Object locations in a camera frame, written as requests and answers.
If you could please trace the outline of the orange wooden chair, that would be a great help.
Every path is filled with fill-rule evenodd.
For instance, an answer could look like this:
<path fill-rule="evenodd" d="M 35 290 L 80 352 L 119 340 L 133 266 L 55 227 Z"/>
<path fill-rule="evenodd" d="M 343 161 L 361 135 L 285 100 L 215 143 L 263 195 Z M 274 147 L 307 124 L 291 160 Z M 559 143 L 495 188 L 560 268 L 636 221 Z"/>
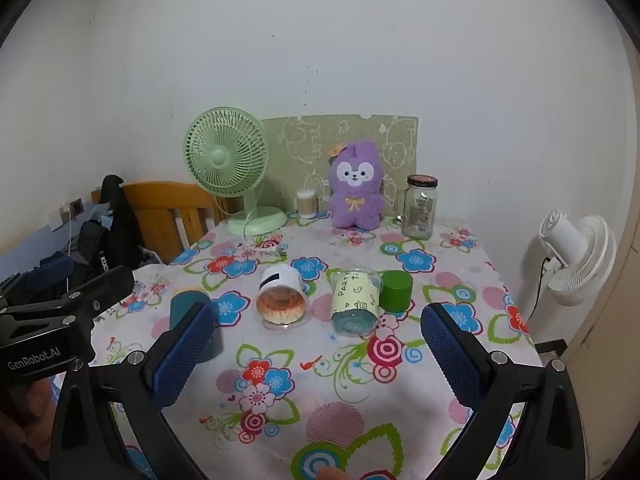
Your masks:
<path fill-rule="evenodd" d="M 218 198 L 196 184 L 148 181 L 125 183 L 108 176 L 113 188 L 124 192 L 137 218 L 143 247 L 170 263 L 208 232 L 207 222 L 216 226 L 229 217 L 233 200 Z"/>

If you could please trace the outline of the glass jar with lid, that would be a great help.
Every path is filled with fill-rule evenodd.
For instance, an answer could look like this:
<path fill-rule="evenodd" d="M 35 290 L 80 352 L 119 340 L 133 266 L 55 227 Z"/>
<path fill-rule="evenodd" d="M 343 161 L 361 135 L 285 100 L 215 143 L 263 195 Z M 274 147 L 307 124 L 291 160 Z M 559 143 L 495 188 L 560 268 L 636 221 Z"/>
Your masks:
<path fill-rule="evenodd" d="M 433 235 L 438 179 L 409 174 L 402 196 L 401 229 L 406 237 L 429 240 Z"/>

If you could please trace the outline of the teal cylindrical cup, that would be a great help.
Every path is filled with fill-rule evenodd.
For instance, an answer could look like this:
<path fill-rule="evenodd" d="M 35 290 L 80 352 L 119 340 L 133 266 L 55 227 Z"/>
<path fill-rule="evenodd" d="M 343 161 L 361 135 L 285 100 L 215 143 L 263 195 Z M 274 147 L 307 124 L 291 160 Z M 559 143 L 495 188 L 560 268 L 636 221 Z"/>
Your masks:
<path fill-rule="evenodd" d="M 169 328 L 179 332 L 178 352 L 194 358 L 200 350 L 199 363 L 211 361 L 224 348 L 217 304 L 201 290 L 186 289 L 172 297 Z"/>

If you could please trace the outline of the beige patterned board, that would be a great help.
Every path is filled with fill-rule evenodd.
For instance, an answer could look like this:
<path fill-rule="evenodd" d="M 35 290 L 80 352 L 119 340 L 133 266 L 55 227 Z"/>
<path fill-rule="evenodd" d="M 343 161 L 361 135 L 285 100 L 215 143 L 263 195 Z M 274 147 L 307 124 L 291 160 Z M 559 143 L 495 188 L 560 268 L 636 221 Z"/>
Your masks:
<path fill-rule="evenodd" d="M 295 210 L 300 188 L 316 191 L 319 209 L 326 211 L 331 194 L 331 154 L 343 144 L 372 141 L 383 166 L 384 214 L 392 216 L 406 179 L 416 172 L 419 119 L 411 116 L 357 114 L 269 118 L 269 166 L 258 185 L 258 203 Z"/>

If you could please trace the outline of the green desk fan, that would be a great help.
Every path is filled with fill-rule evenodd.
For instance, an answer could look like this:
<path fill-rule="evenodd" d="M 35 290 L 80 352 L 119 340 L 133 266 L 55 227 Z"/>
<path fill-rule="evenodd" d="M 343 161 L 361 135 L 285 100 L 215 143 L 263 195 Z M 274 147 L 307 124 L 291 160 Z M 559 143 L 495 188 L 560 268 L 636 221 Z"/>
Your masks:
<path fill-rule="evenodd" d="M 269 165 L 269 145 L 262 123 L 245 110 L 218 106 L 190 125 L 183 158 L 192 178 L 220 198 L 239 198 L 243 208 L 227 221 L 236 236 L 264 235 L 281 229 L 288 216 L 278 207 L 260 206 L 258 188 Z"/>

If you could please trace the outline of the black bag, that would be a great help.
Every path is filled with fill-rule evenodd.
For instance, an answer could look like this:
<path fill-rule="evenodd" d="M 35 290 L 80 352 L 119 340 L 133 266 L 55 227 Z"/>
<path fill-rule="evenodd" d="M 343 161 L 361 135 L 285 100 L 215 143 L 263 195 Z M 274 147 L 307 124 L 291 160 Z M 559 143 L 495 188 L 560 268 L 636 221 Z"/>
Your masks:
<path fill-rule="evenodd" d="M 142 265 L 144 246 L 138 219 L 116 174 L 106 176 L 101 184 L 99 206 L 106 211 L 85 221 L 78 236 L 78 252 L 91 276 L 124 266 L 137 270 Z"/>

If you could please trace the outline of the party paper-wrapped plastic cup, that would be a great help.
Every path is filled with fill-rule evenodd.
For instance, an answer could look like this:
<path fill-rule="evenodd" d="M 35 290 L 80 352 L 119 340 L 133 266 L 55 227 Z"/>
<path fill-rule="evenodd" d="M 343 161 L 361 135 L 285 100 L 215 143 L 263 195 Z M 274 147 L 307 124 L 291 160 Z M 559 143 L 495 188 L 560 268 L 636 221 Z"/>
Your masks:
<path fill-rule="evenodd" d="M 334 330 L 345 336 L 370 336 L 380 315 L 381 275 L 360 266 L 338 269 L 330 281 Z"/>

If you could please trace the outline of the green cylinder block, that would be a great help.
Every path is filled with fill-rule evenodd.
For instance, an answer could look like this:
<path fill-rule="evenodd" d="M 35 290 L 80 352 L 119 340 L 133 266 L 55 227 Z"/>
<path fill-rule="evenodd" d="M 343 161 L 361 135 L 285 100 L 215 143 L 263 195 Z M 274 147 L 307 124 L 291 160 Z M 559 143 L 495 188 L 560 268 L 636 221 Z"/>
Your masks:
<path fill-rule="evenodd" d="M 386 312 L 405 312 L 410 307 L 413 278 L 408 272 L 388 270 L 382 273 L 380 306 Z"/>

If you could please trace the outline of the wall power outlet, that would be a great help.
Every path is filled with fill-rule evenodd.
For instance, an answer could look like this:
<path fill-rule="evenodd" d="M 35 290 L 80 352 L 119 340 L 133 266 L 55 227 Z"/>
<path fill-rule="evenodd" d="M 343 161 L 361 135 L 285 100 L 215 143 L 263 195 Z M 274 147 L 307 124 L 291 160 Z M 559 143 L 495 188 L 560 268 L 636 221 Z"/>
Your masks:
<path fill-rule="evenodd" d="M 85 212 L 85 205 L 81 198 L 72 200 L 59 206 L 58 209 L 48 213 L 48 222 L 51 231 L 56 231 L 65 226 L 66 223 L 74 220 L 80 214 Z"/>

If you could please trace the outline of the cotton swab container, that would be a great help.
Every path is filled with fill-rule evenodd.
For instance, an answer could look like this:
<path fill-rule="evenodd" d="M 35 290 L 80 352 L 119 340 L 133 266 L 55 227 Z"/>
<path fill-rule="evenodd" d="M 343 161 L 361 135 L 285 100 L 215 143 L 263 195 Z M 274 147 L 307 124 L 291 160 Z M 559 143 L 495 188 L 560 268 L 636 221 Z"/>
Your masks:
<path fill-rule="evenodd" d="M 295 206 L 300 218 L 316 218 L 319 210 L 316 190 L 314 188 L 300 188 L 297 190 Z"/>

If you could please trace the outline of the purple plush toy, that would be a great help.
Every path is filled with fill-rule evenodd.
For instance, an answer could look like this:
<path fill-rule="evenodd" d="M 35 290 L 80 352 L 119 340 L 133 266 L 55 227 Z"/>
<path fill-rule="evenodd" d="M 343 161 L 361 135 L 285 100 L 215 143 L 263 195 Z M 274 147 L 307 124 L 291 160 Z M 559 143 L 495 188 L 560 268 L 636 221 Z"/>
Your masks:
<path fill-rule="evenodd" d="M 382 218 L 384 171 L 372 141 L 344 146 L 329 169 L 329 211 L 335 229 L 375 230 Z"/>

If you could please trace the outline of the white floor fan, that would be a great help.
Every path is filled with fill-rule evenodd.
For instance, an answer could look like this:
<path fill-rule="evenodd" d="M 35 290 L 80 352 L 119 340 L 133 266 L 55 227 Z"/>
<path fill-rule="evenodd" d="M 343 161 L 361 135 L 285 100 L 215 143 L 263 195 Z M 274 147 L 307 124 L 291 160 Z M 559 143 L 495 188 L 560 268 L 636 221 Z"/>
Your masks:
<path fill-rule="evenodd" d="M 617 244 L 613 231 L 597 214 L 570 222 L 566 214 L 549 212 L 539 239 L 548 249 L 542 284 L 563 307 L 576 307 L 597 296 L 611 275 Z"/>

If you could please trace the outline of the white fan power plug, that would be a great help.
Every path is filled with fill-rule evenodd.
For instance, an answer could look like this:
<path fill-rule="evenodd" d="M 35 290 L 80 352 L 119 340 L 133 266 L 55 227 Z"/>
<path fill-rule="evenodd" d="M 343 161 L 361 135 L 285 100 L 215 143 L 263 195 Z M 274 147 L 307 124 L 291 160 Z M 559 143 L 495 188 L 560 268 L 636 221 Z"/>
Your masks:
<path fill-rule="evenodd" d="M 258 252 L 258 254 L 261 254 L 261 255 L 277 256 L 277 257 L 283 257 L 286 259 L 288 258 L 288 252 L 286 251 L 287 249 L 288 249 L 287 244 L 277 244 L 270 247 L 255 247 L 254 251 Z"/>

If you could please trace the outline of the white black-striped plastic cup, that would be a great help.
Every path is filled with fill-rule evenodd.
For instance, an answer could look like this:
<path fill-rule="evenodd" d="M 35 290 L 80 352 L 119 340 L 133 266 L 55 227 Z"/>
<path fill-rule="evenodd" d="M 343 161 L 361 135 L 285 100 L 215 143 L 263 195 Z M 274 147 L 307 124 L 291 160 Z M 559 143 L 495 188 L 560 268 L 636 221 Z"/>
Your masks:
<path fill-rule="evenodd" d="M 286 263 L 266 269 L 260 279 L 255 307 L 269 327 L 289 328 L 303 322 L 308 298 L 299 272 Z"/>

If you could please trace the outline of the floral tablecloth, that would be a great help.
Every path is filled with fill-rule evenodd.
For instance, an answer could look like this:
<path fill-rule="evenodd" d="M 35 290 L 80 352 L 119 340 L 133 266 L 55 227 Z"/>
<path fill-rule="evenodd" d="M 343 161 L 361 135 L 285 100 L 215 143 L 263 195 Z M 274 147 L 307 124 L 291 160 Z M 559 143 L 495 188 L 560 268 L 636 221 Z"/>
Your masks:
<path fill-rule="evenodd" d="M 288 245 L 288 258 L 254 251 L 277 244 Z M 262 274 L 279 263 L 299 272 L 308 298 L 303 322 L 289 328 L 267 326 L 255 307 Z M 410 273 L 412 297 L 407 311 L 382 312 L 370 336 L 349 337 L 331 322 L 330 278 L 360 266 Z M 96 322 L 100 364 L 150 348 L 168 329 L 177 292 L 198 289 L 217 304 L 224 348 L 165 412 L 211 479 L 312 479 L 325 466 L 353 479 L 427 477 L 471 416 L 421 335 L 421 310 L 433 301 L 486 348 L 539 361 L 488 255 L 456 220 L 438 222 L 429 240 L 405 237 L 390 220 L 360 232 L 292 217 L 251 240 L 217 226 L 136 280 L 131 296 Z"/>

